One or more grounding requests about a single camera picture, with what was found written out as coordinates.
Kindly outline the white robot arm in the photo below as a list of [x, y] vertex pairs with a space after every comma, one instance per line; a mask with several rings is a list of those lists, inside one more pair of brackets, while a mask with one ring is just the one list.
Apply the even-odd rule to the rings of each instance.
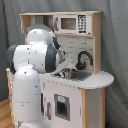
[[69, 61], [52, 31], [33, 29], [27, 34], [26, 45], [7, 50], [7, 63], [12, 82], [12, 108], [15, 128], [51, 128], [41, 113], [39, 75], [59, 73]]

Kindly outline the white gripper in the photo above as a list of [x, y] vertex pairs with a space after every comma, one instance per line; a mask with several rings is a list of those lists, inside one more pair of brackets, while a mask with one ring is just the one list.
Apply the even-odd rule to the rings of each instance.
[[54, 74], [61, 72], [65, 67], [69, 64], [69, 60], [67, 56], [63, 53], [61, 49], [57, 51], [56, 59], [55, 59], [55, 70], [53, 71]]

